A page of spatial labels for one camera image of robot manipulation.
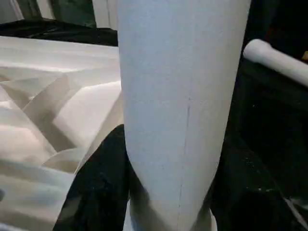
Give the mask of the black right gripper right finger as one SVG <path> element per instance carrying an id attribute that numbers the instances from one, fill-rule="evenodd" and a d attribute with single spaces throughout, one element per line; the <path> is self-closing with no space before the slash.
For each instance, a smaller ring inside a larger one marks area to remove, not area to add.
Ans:
<path id="1" fill-rule="evenodd" d="M 225 137 L 211 210 L 219 231 L 299 231 L 301 224 L 260 158 Z"/>

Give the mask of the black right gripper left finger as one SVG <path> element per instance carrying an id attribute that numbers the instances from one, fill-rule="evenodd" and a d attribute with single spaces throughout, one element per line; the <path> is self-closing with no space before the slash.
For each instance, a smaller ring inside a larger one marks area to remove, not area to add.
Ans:
<path id="1" fill-rule="evenodd" d="M 53 230 L 123 230 L 128 185 L 124 126 L 119 125 L 78 171 Z"/>

